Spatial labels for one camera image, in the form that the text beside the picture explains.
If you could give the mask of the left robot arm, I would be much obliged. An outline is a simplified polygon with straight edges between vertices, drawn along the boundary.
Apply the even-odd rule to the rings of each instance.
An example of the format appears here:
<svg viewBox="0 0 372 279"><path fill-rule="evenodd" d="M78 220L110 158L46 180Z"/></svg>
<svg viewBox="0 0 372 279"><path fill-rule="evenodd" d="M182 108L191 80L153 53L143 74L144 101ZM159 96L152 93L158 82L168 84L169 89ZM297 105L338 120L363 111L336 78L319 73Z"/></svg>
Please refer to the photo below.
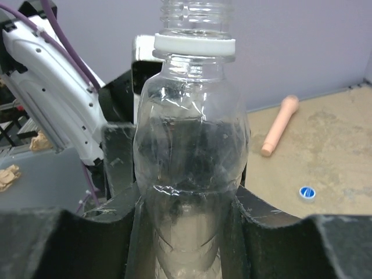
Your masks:
<svg viewBox="0 0 372 279"><path fill-rule="evenodd" d="M88 181L85 197L75 196L78 214L101 204L95 190L112 198L134 180L131 123L110 123L99 101L103 82L55 33L56 9L49 1L25 1L31 13L1 6L1 79L52 144L29 151L25 183L42 191L76 190Z"/></svg>

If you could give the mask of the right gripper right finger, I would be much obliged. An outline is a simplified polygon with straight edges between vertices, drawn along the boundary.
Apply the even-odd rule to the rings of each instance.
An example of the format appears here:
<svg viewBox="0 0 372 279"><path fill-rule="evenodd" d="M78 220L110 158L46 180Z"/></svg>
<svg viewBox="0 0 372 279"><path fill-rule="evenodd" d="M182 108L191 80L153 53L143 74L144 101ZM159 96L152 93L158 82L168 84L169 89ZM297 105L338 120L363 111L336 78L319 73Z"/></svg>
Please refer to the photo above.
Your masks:
<svg viewBox="0 0 372 279"><path fill-rule="evenodd" d="M246 278L371 278L371 216L304 219L237 191Z"/></svg>

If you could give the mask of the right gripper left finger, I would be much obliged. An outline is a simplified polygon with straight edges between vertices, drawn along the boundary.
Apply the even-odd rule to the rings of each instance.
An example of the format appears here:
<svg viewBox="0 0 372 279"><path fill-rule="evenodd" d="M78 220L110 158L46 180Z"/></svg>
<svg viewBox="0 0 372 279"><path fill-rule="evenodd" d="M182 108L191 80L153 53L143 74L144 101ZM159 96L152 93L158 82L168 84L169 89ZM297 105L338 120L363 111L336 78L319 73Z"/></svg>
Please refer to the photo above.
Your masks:
<svg viewBox="0 0 372 279"><path fill-rule="evenodd" d="M79 217L67 210L1 212L1 278L145 278L140 193L132 184Z"/></svg>

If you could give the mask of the blue bottle cap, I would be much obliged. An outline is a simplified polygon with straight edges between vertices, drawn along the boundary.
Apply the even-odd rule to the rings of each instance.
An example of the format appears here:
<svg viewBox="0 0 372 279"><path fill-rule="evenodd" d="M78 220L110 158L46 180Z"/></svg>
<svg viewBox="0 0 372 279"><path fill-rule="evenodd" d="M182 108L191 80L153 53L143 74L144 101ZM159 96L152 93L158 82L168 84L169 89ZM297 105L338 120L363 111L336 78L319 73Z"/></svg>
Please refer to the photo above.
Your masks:
<svg viewBox="0 0 372 279"><path fill-rule="evenodd" d="M304 202L314 202L316 198L316 190L310 186L304 186L299 189L299 197Z"/></svg>

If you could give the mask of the small clear plastic bottle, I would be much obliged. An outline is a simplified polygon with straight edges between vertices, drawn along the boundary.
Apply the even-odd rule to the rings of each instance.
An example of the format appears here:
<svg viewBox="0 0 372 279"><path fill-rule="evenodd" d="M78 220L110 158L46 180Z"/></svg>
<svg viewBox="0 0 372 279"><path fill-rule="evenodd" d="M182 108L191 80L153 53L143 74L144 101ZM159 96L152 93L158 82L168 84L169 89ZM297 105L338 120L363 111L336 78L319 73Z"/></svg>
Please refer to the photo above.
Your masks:
<svg viewBox="0 0 372 279"><path fill-rule="evenodd" d="M250 129L224 66L235 59L231 1L164 1L141 92L136 181L167 278L213 278L220 235L247 163Z"/></svg>

